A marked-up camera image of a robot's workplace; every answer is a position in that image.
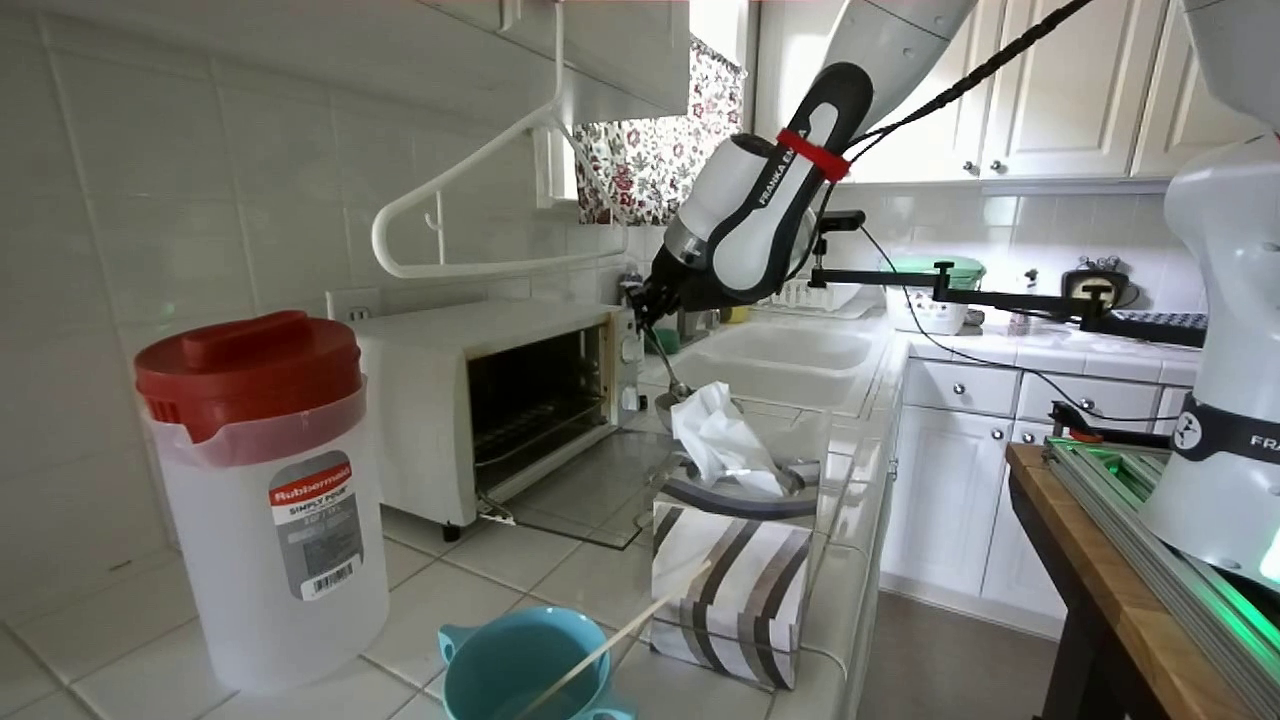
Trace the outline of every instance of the white appliance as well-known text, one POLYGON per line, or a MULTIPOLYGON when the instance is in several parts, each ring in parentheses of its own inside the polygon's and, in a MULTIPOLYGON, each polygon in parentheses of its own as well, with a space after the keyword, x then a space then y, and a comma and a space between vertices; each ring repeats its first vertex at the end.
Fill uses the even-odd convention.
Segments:
POLYGON ((610 436, 619 330, 606 306, 529 300, 360 319, 384 504, 453 539, 610 436))

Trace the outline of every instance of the floral curtain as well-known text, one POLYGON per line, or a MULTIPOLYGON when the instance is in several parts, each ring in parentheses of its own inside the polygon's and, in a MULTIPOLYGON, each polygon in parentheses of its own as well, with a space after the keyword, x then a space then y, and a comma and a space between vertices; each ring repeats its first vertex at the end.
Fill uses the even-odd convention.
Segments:
POLYGON ((693 42, 686 116, 571 128, 589 226, 668 226, 713 149, 738 128, 738 70, 693 42))

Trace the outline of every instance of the countertop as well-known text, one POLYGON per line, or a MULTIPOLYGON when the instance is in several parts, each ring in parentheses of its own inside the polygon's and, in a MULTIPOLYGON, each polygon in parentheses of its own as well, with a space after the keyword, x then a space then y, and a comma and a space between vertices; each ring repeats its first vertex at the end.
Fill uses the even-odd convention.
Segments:
POLYGON ((906 334, 906 343, 913 355, 926 359, 987 359, 1031 374, 1111 378, 1145 385, 1193 385, 1198 370, 1198 350, 1193 343, 1077 334, 1072 325, 1041 325, 1041 334, 1031 335, 1007 335, 1004 325, 931 340, 906 334))
POLYGON ((1079 627, 1090 633, 1090 653, 1109 653, 1105 642, 1118 645, 1118 653, 1133 660, 1133 668, 1169 716, 1246 716, 1234 703, 1226 682, 1217 675, 1217 668, 1197 653, 1197 645, 1180 633, 1180 624, 1163 614, 1146 583, 1128 570, 1118 548, 1086 521, 1086 511, 1056 479, 1056 474, 1042 466, 1042 450, 1016 443, 1007 450, 1007 466, 1011 484, 1027 502, 1031 524, 1042 530, 1037 551, 1053 551, 1047 570, 1072 575, 1086 596, 1077 610, 1086 605, 1109 624, 1109 633, 1079 627))

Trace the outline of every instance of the drawer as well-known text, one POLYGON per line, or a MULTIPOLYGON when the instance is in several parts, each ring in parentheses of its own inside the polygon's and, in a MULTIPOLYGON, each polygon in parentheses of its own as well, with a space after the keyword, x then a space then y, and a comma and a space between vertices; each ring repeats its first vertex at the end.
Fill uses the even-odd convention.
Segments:
MULTIPOLYGON (((1128 430, 1128 431, 1146 431, 1155 405, 1158 405, 1158 385, 1118 385, 1118 381, 1090 381, 1090 378, 1047 378, 1056 389, 1064 389, 1077 405, 1090 410, 1096 418, 1085 418, 1096 430, 1128 430)), ((1061 394, 1042 385, 1042 378, 1025 378, 1025 394, 1016 401, 1018 419, 1047 419, 1053 401, 1061 394)))
POLYGON ((1018 374, 979 364, 906 364, 903 405, 1011 418, 1018 374))

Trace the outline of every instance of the red lid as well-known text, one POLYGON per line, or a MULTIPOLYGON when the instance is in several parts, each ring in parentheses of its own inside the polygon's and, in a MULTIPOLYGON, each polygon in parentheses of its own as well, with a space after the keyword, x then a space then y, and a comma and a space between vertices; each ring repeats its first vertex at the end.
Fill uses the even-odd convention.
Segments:
POLYGON ((133 359, 150 419, 184 425, 199 443, 222 425, 293 418, 360 394, 351 330, 271 314, 169 335, 133 359))

